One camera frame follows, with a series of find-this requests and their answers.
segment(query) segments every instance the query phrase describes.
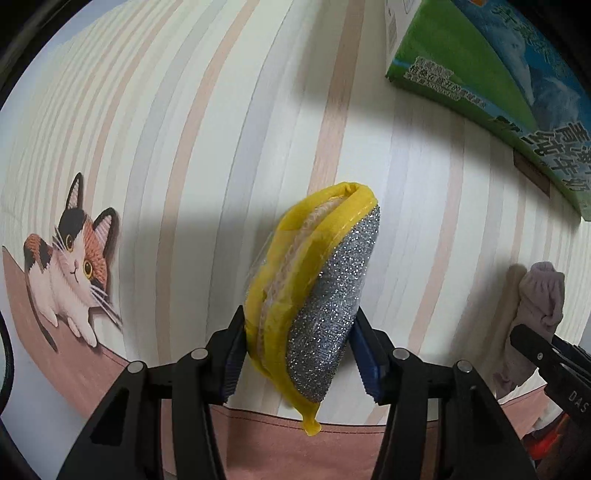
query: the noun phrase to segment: cat illustration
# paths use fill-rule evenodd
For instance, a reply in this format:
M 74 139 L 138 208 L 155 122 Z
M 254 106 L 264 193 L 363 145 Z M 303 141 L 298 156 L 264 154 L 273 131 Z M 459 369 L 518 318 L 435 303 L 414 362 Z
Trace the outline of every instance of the cat illustration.
M 51 347 L 55 341 L 39 321 L 42 313 L 54 327 L 61 317 L 76 337 L 95 347 L 96 335 L 89 322 L 89 309 L 100 307 L 121 328 L 121 320 L 106 292 L 107 263 L 117 230 L 117 214 L 104 210 L 94 222 L 82 209 L 82 174 L 72 182 L 66 209 L 54 229 L 51 245 L 32 233 L 24 244 L 25 275 L 29 300 L 37 323 Z

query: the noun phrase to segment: striped wallpaper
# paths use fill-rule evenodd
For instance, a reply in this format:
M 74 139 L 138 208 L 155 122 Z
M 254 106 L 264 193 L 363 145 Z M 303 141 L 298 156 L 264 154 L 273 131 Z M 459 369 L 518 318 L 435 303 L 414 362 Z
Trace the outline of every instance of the striped wallpaper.
M 591 310 L 589 225 L 545 197 L 482 128 L 384 79 L 380 0 L 129 0 L 49 55 L 18 122 L 2 242 L 23 265 L 50 237 L 74 175 L 85 209 L 121 217 L 111 292 L 123 332 L 99 340 L 149 365 L 225 327 L 282 213 L 339 181 L 371 186 L 381 230 L 362 306 L 432 362 L 495 368 L 525 268 L 566 273 L 577 342 Z M 521 267 L 510 268 L 519 264 Z M 514 393 L 542 384 L 533 377 Z M 249 364 L 231 406 L 297 417 Z M 348 353 L 319 420 L 383 423 Z

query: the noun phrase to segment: sponge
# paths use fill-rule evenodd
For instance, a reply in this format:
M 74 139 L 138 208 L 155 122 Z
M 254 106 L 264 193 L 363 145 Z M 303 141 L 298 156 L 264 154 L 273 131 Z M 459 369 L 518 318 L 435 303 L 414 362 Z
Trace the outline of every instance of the sponge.
M 340 183 L 310 195 L 280 220 L 246 295 L 255 366 L 302 415 L 308 435 L 355 320 L 378 235 L 372 191 Z

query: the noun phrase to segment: red object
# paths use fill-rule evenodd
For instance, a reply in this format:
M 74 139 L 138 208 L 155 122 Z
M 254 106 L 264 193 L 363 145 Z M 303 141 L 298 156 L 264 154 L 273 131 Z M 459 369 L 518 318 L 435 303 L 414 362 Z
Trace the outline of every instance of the red object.
M 556 427 L 550 430 L 543 438 L 527 443 L 525 448 L 532 460 L 542 460 L 550 453 L 550 450 L 562 437 L 559 431 L 562 429 L 567 418 L 569 418 L 568 415 L 563 415 L 562 419 L 556 424 Z

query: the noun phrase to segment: yellow sponge edge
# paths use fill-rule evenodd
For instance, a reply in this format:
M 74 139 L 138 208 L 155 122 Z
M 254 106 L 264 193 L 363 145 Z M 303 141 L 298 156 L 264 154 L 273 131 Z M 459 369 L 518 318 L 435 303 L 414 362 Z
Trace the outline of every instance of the yellow sponge edge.
M 267 310 L 267 318 L 263 323 L 265 368 L 258 356 L 256 342 L 262 305 L 267 298 L 266 288 L 275 277 L 304 220 L 316 207 L 337 198 L 345 200 L 320 222 L 298 249 L 283 288 Z M 292 321 L 306 302 L 333 250 L 377 204 L 371 189 L 358 183 L 339 183 L 305 198 L 279 222 L 265 262 L 249 286 L 244 304 L 248 353 L 255 366 L 271 379 L 284 398 L 301 413 L 304 430 L 310 436 L 320 431 L 320 424 L 316 421 L 320 404 L 301 395 L 287 373 L 287 337 Z

